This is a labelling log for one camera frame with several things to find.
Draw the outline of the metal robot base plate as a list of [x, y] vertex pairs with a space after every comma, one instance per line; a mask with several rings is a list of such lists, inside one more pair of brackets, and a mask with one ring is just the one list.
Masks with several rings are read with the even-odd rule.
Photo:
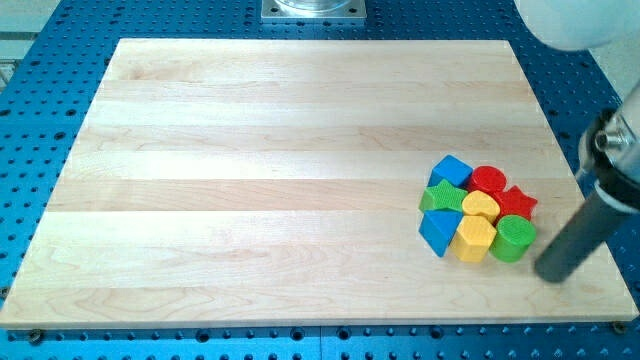
[[365, 0], [262, 0], [261, 19], [286, 20], [364, 20]]

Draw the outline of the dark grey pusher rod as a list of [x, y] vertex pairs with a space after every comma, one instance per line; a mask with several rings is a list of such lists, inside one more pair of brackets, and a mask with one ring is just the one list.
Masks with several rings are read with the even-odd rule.
[[631, 207], [599, 185], [534, 262], [535, 273], [549, 283], [567, 280], [631, 216]]

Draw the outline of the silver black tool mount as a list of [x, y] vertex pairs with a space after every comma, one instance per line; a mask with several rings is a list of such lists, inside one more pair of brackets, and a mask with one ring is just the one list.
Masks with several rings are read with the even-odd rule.
[[617, 109], [605, 108], [579, 141], [576, 178], [594, 173], [597, 189], [639, 211], [639, 83]]

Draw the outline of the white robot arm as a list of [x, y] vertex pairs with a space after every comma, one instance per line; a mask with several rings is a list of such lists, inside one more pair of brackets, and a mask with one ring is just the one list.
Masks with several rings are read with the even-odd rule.
[[[639, 33], [639, 3], [627, 0], [518, 0], [529, 31], [547, 46], [578, 51]], [[605, 109], [579, 142], [578, 177], [594, 173], [594, 190], [536, 258], [546, 282], [561, 283], [624, 223], [639, 213], [639, 86]]]

